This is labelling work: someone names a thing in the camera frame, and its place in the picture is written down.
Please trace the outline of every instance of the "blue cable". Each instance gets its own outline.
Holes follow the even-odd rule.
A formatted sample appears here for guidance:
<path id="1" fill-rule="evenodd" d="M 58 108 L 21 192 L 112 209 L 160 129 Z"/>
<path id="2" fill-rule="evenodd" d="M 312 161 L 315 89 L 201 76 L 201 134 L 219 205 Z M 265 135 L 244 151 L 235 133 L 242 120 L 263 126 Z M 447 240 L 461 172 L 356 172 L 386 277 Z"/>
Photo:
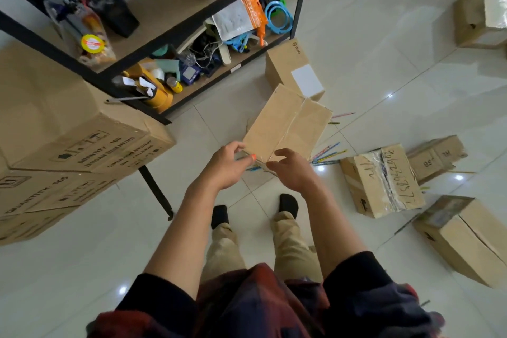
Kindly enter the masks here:
<path id="1" fill-rule="evenodd" d="M 271 14 L 276 10 L 280 10 L 285 14 L 285 20 L 283 22 L 283 26 L 276 27 L 271 21 Z M 270 2 L 266 9 L 264 10 L 264 14 L 266 14 L 266 18 L 268 18 L 268 27 L 269 29 L 277 35 L 286 34 L 292 29 L 292 24 L 294 19 L 290 14 L 289 10 L 283 5 L 282 2 L 278 0 L 274 0 Z"/>

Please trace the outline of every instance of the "black sock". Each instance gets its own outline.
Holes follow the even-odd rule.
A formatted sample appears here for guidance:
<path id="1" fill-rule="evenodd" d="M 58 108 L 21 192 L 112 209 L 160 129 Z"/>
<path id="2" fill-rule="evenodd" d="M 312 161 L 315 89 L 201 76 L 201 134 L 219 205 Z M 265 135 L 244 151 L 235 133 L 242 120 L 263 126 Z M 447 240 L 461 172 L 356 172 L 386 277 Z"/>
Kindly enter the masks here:
<path id="1" fill-rule="evenodd" d="M 298 201 L 290 194 L 280 194 L 280 207 L 278 208 L 278 212 L 288 211 L 292 214 L 294 219 L 298 215 Z"/>
<path id="2" fill-rule="evenodd" d="M 213 207 L 212 229 L 214 230 L 221 223 L 229 223 L 229 216 L 227 215 L 226 205 L 218 205 Z"/>

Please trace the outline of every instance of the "small bottle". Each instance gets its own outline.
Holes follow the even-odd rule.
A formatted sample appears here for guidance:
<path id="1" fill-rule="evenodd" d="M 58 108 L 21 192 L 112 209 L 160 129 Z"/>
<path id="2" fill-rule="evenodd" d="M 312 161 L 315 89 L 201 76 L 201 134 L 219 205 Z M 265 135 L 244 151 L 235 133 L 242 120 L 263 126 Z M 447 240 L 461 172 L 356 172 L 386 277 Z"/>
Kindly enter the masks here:
<path id="1" fill-rule="evenodd" d="M 176 80 L 174 76 L 168 76 L 168 78 L 165 80 L 165 84 L 171 87 L 171 90 L 173 90 L 174 93 L 180 93 L 183 91 L 183 86 Z"/>

